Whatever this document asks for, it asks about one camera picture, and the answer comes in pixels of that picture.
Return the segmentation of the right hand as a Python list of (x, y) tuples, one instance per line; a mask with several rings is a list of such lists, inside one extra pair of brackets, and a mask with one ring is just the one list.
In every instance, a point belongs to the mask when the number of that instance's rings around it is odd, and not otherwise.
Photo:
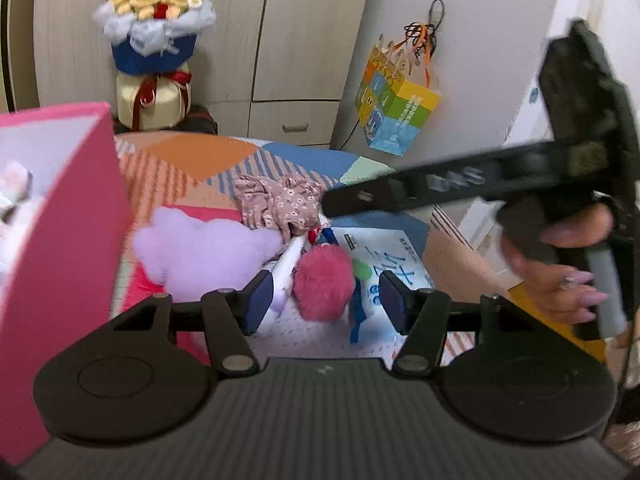
[[(574, 217), (549, 226), (541, 233), (544, 244), (557, 248), (589, 247), (603, 242), (614, 224), (612, 212), (595, 204)], [(550, 320), (575, 325), (593, 321), (592, 307), (608, 298), (591, 285), (593, 275), (574, 266), (548, 264), (529, 259), (502, 234), (501, 252), (510, 269), (519, 276), (526, 292), (539, 311)]]

